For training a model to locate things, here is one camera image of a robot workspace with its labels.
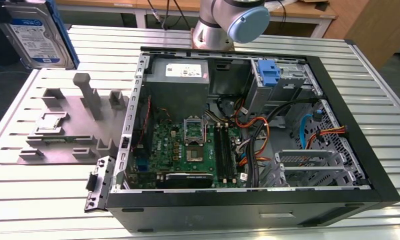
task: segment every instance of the hard drive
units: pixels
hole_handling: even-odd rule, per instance
[[[28,68],[78,68],[79,58],[52,0],[0,1],[0,28]]]

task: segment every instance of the blue cable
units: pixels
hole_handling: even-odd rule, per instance
[[[306,121],[307,121],[307,118],[312,117],[314,115],[312,114],[306,114],[306,116],[302,118],[300,120],[300,126],[299,126],[299,141],[300,141],[300,145],[302,145],[302,148],[304,149],[306,148],[306,133],[304,133],[304,129],[306,129]]]

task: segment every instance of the desk leg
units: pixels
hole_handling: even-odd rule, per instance
[[[323,36],[328,30],[331,22],[332,22],[332,19],[326,19],[326,18],[322,19],[320,23],[315,26],[315,29],[311,34],[311,38],[318,38],[318,39],[323,38]]]
[[[144,9],[134,9],[136,17],[136,27],[139,29],[147,28],[147,11]]]

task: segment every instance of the motherboard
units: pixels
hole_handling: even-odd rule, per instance
[[[220,132],[226,132],[226,139],[222,139]],[[203,184],[206,188],[239,188],[242,183],[236,181],[235,175],[236,156],[231,151],[240,141],[239,136],[240,130],[226,125],[203,124],[195,121],[156,124],[152,153],[150,158],[136,157],[138,173],[131,174],[131,188],[170,188],[160,186],[166,177],[168,180],[170,177],[198,178],[192,180],[196,188]]]

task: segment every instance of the blue drive bay latch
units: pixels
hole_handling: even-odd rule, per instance
[[[266,87],[274,87],[280,79],[280,69],[274,60],[258,60],[258,73]]]

